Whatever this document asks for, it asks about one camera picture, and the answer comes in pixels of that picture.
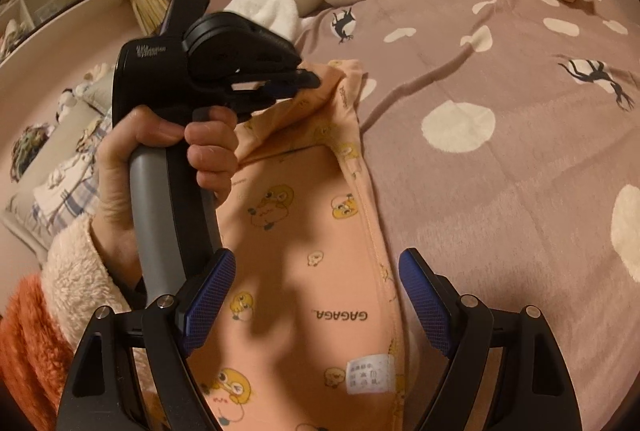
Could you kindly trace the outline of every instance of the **plaid cloth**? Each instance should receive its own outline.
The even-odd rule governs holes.
[[[52,217],[47,220],[40,206],[37,203],[33,204],[33,217],[38,223],[45,225],[52,236],[55,236],[68,227],[82,213],[95,214],[99,202],[98,172],[97,169],[94,169],[95,154],[102,139],[111,131],[111,127],[112,118],[110,109],[95,130],[92,130],[92,132],[88,130],[85,131],[84,136],[78,142],[76,151],[92,156],[90,165],[92,172],[88,173],[87,178],[79,181],[74,189],[66,192],[62,205],[60,205],[60,208]]]

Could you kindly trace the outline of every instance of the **sleeve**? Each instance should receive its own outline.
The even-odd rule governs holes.
[[[87,322],[109,305],[129,310],[89,231],[77,218],[54,240],[41,276],[21,281],[0,324],[0,373],[38,431],[53,431],[66,375]],[[143,350],[134,350],[140,386],[155,392]]]

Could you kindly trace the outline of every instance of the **bed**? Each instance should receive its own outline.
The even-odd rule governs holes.
[[[639,11],[638,0],[366,0],[309,18],[296,43],[305,59],[368,72],[358,117],[390,255],[419,248],[492,307],[535,302],[586,431],[619,429],[640,371]],[[346,14],[348,40],[333,24]],[[96,114],[84,108],[65,140]],[[52,164],[30,167],[24,190]],[[44,257],[50,240],[19,203],[5,223]],[[444,365],[416,321],[408,342],[424,390],[406,403],[412,429],[413,401]]]

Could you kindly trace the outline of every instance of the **white clothing label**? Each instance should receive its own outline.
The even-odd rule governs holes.
[[[347,363],[347,393],[394,393],[396,363],[393,355],[367,355]]]

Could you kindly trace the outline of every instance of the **blue textured pad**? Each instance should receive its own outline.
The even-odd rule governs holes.
[[[187,356],[204,345],[235,277],[236,258],[225,250],[185,313],[182,351]]]
[[[431,346],[448,357],[454,344],[447,309],[411,252],[402,252],[398,267],[400,281]]]

